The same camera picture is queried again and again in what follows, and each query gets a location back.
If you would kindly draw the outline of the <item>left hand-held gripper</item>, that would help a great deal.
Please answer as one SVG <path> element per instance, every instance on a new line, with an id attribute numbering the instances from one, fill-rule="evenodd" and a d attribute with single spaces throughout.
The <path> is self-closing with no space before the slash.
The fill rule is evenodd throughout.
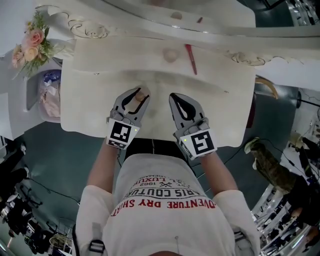
<path id="1" fill-rule="evenodd" d="M 137 88 L 132 88 L 116 98 L 110 116 L 107 118 L 107 145 L 126 150 L 139 132 L 141 120 L 151 97 L 148 94 L 142 99 L 142 94 L 140 94 L 141 101 L 135 99 L 138 102 L 135 110 L 126 111 L 126 105 L 136 94 Z"/>

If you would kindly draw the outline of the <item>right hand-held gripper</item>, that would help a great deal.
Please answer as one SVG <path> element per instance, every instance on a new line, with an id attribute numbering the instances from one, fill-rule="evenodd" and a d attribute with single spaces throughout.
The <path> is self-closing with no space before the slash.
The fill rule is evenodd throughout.
<path id="1" fill-rule="evenodd" d="M 217 150 L 214 132 L 199 102 L 181 93 L 171 93 L 169 105 L 177 128 L 173 135 L 190 160 Z M 184 123 L 193 124 L 185 127 Z"/>

